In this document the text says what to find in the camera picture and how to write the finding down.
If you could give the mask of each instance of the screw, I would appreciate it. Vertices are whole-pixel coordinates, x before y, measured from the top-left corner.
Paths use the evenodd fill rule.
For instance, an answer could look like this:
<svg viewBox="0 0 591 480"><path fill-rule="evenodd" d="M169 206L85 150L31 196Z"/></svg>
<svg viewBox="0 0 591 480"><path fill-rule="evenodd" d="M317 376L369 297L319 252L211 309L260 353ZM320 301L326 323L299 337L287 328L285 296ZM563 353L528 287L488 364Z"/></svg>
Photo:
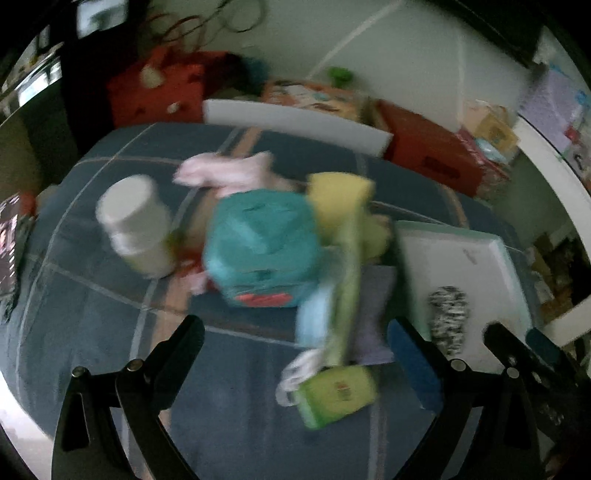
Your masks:
<svg viewBox="0 0 591 480"><path fill-rule="evenodd" d="M80 378L86 372L88 372L88 370L86 368L84 368L84 367L75 367L75 369L72 370L72 376L74 378Z"/></svg>
<svg viewBox="0 0 591 480"><path fill-rule="evenodd" d="M550 408L550 409L548 410L548 418L550 419L550 421L551 421L551 422L552 422L554 425L556 425L556 426L559 426L559 425L560 425L560 422L561 422L561 421L559 420L558 412L557 412L555 409L553 409L553 408Z"/></svg>
<svg viewBox="0 0 591 480"><path fill-rule="evenodd" d="M516 368L513 368L513 367L509 367L507 369L507 375L510 378L519 378L519 370L517 370Z"/></svg>
<svg viewBox="0 0 591 480"><path fill-rule="evenodd" d="M552 388L552 385L550 384L550 382L548 381L548 379L546 377L541 377L537 374L537 372L532 372L531 376L534 377L534 380L536 382L538 382L540 385L542 385L543 387L546 387L548 389Z"/></svg>
<svg viewBox="0 0 591 480"><path fill-rule="evenodd" d="M134 358L129 362L125 368L130 372L137 372L144 365L144 361L141 358Z"/></svg>
<svg viewBox="0 0 591 480"><path fill-rule="evenodd" d="M171 103L166 107L167 113L176 113L181 109L181 104L179 102Z"/></svg>
<svg viewBox="0 0 591 480"><path fill-rule="evenodd" d="M460 360L459 358L454 358L450 365L456 372L463 372L466 369L466 363L464 360Z"/></svg>

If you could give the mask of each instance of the white wall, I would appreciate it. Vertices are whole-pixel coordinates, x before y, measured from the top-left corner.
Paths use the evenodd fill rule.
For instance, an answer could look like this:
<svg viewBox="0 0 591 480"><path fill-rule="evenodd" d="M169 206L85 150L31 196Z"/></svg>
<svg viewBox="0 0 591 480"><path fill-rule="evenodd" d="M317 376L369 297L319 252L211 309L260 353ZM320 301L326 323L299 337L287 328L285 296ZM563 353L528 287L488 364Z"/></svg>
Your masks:
<svg viewBox="0 0 591 480"><path fill-rule="evenodd" d="M37 195L41 171L22 118L11 115L0 125L0 202L17 192Z"/></svg>
<svg viewBox="0 0 591 480"><path fill-rule="evenodd" d="M571 78L576 88L583 90L587 95L591 95L589 86L585 83L585 80L583 80L583 76L579 73L576 65L570 59L569 54L566 53L564 47L546 27L542 30L538 55L541 57L548 56L548 61L545 63L558 65L560 70Z"/></svg>
<svg viewBox="0 0 591 480"><path fill-rule="evenodd" d="M390 0L267 0L268 16L245 34L222 31L208 48L240 53L254 46L272 73L304 78L335 45ZM217 0L156 0L179 16L210 14ZM235 0L236 27L256 17L256 0ZM217 29L212 22L209 35ZM384 98L455 131L462 99L515 108L528 72L452 15L421 0L395 11L355 37L328 66L347 67L353 87ZM326 80L324 72L316 79Z"/></svg>
<svg viewBox="0 0 591 480"><path fill-rule="evenodd" d="M554 190L523 154L515 159L511 184L505 195L495 202L493 209L513 225L525 247L532 245L544 232L550 235L565 228L570 220Z"/></svg>

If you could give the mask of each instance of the bed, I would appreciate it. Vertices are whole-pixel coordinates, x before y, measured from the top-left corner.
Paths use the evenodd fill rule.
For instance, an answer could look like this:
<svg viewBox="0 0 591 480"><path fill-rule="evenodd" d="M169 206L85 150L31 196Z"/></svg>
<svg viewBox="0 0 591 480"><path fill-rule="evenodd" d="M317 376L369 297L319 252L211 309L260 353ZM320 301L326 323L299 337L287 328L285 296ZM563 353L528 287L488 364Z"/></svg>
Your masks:
<svg viewBox="0 0 591 480"><path fill-rule="evenodd" d="M426 432L423 410L396 364L376 369L379 400L322 430L306 430L295 408L275 402L281 370L299 353L293 309L239 309L215 293L192 297L174 278L151 281L111 249L96 201L133 174L153 177L182 231L205 191L172 184L186 158L206 152L269 150L274 171L305 182L309 173L347 171L376 182L372 210L494 233L505 241L535 325L539 305L514 230L486 206L413 171L346 148L263 131L203 124L122 128L99 141L39 213L21 265L20 298L0 326L0 369L23 408L50 436L72 369L120 369L145 358L185 313L200 316L206 340L173 407L161 417L203 479L392 478ZM139 452L120 416L124 448L138 475Z"/></svg>

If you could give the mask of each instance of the white tray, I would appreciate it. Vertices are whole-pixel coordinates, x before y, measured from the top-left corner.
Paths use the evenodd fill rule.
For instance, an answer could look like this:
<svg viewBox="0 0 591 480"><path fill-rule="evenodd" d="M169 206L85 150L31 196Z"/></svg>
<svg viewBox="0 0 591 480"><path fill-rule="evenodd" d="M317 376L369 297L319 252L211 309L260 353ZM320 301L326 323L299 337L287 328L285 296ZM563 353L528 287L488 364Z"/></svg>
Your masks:
<svg viewBox="0 0 591 480"><path fill-rule="evenodd" d="M530 311L503 240L489 233L430 223L395 224L409 298L409 320L425 340L431 339L433 311L429 295L452 285L466 293L463 359L473 370L497 373L503 366L486 348L482 333L501 322L525 343Z"/></svg>

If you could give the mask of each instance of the pink cloth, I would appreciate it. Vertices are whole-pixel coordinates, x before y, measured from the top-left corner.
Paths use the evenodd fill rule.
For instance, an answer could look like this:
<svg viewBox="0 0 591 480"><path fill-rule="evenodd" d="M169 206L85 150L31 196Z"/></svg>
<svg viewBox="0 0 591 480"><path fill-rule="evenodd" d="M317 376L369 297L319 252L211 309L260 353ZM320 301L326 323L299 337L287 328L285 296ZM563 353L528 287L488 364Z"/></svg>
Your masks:
<svg viewBox="0 0 591 480"><path fill-rule="evenodd" d="M209 277L205 271L191 271L183 277L183 281L193 295L207 292Z"/></svg>
<svg viewBox="0 0 591 480"><path fill-rule="evenodd" d="M217 196L257 189L294 190L291 183L271 171L273 155L261 152L252 157L222 157L202 153L185 160L174 174L174 182L188 187L213 187Z"/></svg>

